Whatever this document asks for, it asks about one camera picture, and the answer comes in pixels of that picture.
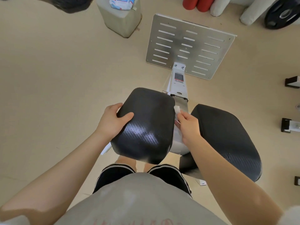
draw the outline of carbon fiber texture pad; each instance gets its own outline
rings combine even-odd
[[[252,181],[262,172],[260,156],[241,122],[233,114],[198,104],[191,113],[198,118],[201,136],[228,162]],[[179,170],[199,178],[201,175],[190,153],[180,158]]]
[[[170,151],[174,130],[174,99],[162,92],[136,88],[117,113],[134,117],[112,139],[114,151],[122,156],[159,164]]]

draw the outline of gray t-shirt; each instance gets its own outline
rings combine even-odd
[[[0,225],[29,225],[25,216]],[[148,173],[127,175],[66,212],[55,225],[225,225],[184,191]]]

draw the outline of hand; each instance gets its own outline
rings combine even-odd
[[[190,147],[193,142],[198,139],[202,139],[202,136],[200,135],[198,119],[182,110],[180,112],[181,113],[177,115],[180,124],[175,121],[175,125],[182,132],[183,143],[187,147]]]
[[[106,136],[111,141],[124,127],[124,125],[133,118],[133,113],[130,112],[123,117],[117,117],[117,111],[123,104],[117,103],[115,105],[105,108],[104,113],[100,119],[98,127],[95,132]]]

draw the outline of beige floor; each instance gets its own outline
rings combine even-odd
[[[129,39],[105,27],[95,2],[72,15],[37,0],[0,2],[0,205],[89,136],[107,105],[136,87],[164,89],[170,70],[145,62],[155,13],[238,35],[211,81],[187,75],[189,109],[202,103],[236,115],[262,159],[257,184],[283,208],[300,204],[300,133],[280,132],[282,117],[300,121],[300,90],[283,86],[299,75],[300,27],[247,27],[241,6],[215,18],[181,2],[141,0],[140,30]],[[116,158],[111,150],[97,160],[73,204]],[[166,160],[177,165],[178,156]],[[186,178],[194,199],[228,222],[208,187]]]

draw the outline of slotted metal plate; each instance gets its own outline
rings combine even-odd
[[[172,69],[186,65],[185,73],[210,80],[236,35],[155,14],[146,62]]]

